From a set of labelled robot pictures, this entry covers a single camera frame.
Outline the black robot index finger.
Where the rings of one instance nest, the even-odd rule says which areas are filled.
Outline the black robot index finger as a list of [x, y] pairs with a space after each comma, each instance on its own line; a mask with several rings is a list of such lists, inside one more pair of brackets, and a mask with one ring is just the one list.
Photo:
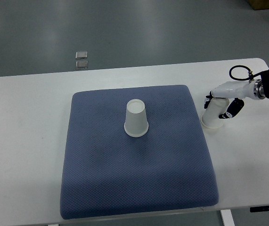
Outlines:
[[208, 105], [209, 103], [211, 102], [211, 97], [205, 97], [205, 100], [204, 100], [204, 109], [207, 109], [208, 108]]

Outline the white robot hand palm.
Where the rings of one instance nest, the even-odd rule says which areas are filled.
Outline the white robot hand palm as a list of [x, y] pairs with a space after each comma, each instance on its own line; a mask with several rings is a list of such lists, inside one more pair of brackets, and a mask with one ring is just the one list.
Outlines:
[[215, 98], [238, 98], [246, 97], [253, 100], [265, 99], [261, 80], [253, 81], [227, 81], [211, 91]]

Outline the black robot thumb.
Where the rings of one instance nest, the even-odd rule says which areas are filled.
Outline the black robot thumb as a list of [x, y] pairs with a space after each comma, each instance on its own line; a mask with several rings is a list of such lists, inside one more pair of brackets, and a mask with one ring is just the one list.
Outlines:
[[244, 107], [245, 103], [242, 99], [235, 98], [228, 106], [225, 113], [220, 114], [220, 119], [229, 119], [235, 117]]

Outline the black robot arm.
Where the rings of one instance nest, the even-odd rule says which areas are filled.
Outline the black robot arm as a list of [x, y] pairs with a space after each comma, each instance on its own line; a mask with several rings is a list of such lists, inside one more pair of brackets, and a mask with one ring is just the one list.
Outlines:
[[[248, 71], [248, 77], [236, 78], [232, 71], [236, 68], [244, 68]], [[229, 76], [233, 81], [227, 81], [211, 90], [205, 97], [204, 109], [207, 109], [212, 99], [233, 99], [226, 111], [219, 114], [220, 119], [235, 117], [244, 107], [243, 99], [248, 97], [253, 100], [269, 99], [269, 69], [253, 74], [245, 65], [235, 65], [230, 68]]]

